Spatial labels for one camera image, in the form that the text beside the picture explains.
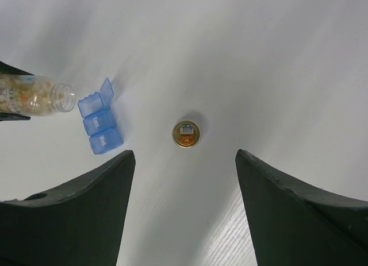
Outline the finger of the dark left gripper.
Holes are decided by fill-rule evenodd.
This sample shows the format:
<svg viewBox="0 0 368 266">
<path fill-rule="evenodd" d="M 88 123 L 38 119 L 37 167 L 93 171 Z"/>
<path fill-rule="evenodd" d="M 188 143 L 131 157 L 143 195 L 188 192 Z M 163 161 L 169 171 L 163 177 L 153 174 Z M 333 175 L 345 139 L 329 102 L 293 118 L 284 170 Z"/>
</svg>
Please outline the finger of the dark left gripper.
<svg viewBox="0 0 368 266">
<path fill-rule="evenodd" d="M 19 115 L 19 114 L 10 114 L 10 113 L 1 113 L 0 121 L 28 121 L 30 120 L 30 116 Z"/>
<path fill-rule="evenodd" d="M 33 76 L 33 74 L 26 72 L 24 70 L 21 70 L 19 68 L 13 67 L 11 65 L 8 65 L 2 61 L 0 61 L 0 74 L 1 75 L 15 75 L 15 76 L 20 76 L 20 75 L 30 75 Z"/>
</svg>

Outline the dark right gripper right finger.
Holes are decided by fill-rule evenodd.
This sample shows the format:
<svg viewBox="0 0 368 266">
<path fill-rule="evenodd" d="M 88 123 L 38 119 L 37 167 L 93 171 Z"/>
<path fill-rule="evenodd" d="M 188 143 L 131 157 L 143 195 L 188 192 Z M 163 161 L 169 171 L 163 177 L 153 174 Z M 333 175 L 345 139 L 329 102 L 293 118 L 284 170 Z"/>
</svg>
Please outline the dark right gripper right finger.
<svg viewBox="0 0 368 266">
<path fill-rule="evenodd" d="M 367 202 L 239 150 L 236 170 L 258 265 L 366 265 Z"/>
</svg>

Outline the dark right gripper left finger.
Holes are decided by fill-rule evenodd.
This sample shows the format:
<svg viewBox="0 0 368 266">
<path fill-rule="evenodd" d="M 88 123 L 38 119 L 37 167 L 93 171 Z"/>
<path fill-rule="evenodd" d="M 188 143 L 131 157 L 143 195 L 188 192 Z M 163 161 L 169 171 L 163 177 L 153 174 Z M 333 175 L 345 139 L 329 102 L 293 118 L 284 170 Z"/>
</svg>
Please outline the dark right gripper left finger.
<svg viewBox="0 0 368 266">
<path fill-rule="evenodd" d="M 2 265 L 116 265 L 135 171 L 132 151 L 68 182 L 1 203 Z"/>
</svg>

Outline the amber pill bottle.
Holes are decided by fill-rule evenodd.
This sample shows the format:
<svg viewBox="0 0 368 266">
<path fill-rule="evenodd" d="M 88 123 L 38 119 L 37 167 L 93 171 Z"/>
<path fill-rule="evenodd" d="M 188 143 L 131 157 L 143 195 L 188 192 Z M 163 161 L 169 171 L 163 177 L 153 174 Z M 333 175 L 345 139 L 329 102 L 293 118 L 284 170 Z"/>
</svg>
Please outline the amber pill bottle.
<svg viewBox="0 0 368 266">
<path fill-rule="evenodd" d="M 1 75 L 1 112 L 27 116 L 68 113 L 75 106 L 72 86 L 45 76 Z"/>
</svg>

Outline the blue weekly pill organizer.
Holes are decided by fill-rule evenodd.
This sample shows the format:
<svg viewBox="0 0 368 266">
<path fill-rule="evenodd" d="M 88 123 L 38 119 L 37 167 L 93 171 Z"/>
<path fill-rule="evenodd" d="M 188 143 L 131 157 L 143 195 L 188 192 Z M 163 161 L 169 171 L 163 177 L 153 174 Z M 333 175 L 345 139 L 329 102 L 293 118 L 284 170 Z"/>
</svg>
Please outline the blue weekly pill organizer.
<svg viewBox="0 0 368 266">
<path fill-rule="evenodd" d="M 110 79 L 106 78 L 98 92 L 78 101 L 83 126 L 95 155 L 112 151 L 124 143 L 111 109 L 113 98 L 112 84 Z"/>
</svg>

